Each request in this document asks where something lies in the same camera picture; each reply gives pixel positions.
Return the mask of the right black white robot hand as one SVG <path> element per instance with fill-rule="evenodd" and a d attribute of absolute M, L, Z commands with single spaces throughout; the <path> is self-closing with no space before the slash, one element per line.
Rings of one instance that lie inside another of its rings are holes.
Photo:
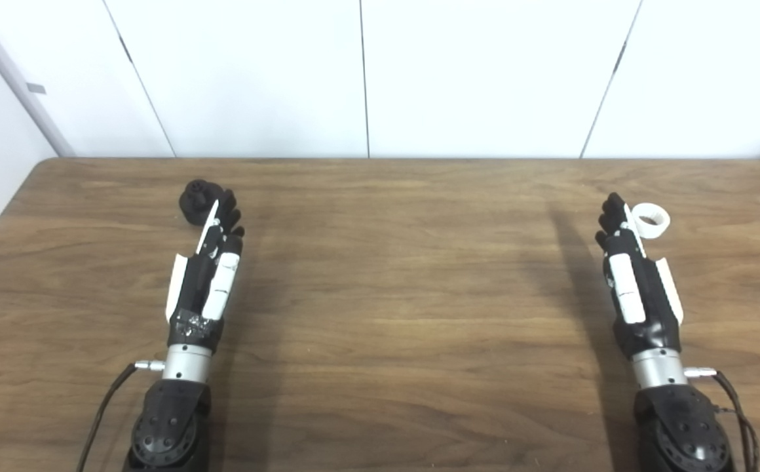
<path fill-rule="evenodd" d="M 682 352 L 680 325 L 662 280 L 660 263 L 645 254 L 636 219 L 616 192 L 608 194 L 595 239 L 615 309 L 613 334 L 629 361 L 646 351 Z"/>

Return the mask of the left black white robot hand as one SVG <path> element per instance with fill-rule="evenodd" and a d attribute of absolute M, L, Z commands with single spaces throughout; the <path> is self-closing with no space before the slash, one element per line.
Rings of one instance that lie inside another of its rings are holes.
<path fill-rule="evenodd" d="M 180 194 L 183 217 L 201 234 L 194 255 L 177 255 L 166 303 L 168 346 L 190 345 L 215 352 L 223 328 L 245 230 L 231 190 L 192 180 Z"/>

